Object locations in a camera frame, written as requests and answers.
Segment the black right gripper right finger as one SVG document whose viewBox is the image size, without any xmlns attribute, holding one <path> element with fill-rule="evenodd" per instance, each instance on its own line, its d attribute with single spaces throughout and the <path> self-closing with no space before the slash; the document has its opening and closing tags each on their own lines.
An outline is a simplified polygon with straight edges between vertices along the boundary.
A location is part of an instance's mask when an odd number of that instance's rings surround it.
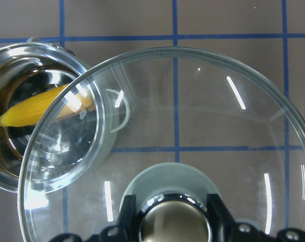
<svg viewBox="0 0 305 242">
<path fill-rule="evenodd" d="M 218 194 L 207 195 L 211 241 L 305 241 L 305 232 L 287 228 L 270 236 L 247 222 L 236 222 Z"/>
</svg>

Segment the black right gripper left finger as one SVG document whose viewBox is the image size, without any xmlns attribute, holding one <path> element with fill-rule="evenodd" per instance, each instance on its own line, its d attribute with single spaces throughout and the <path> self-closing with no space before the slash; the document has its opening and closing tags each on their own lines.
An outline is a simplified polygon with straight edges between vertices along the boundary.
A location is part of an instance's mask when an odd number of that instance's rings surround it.
<svg viewBox="0 0 305 242">
<path fill-rule="evenodd" d="M 63 233 L 53 237 L 50 241 L 136 241 L 135 220 L 136 196 L 126 195 L 115 225 L 105 227 L 100 233 L 93 234 L 86 240 L 74 233 Z"/>
</svg>

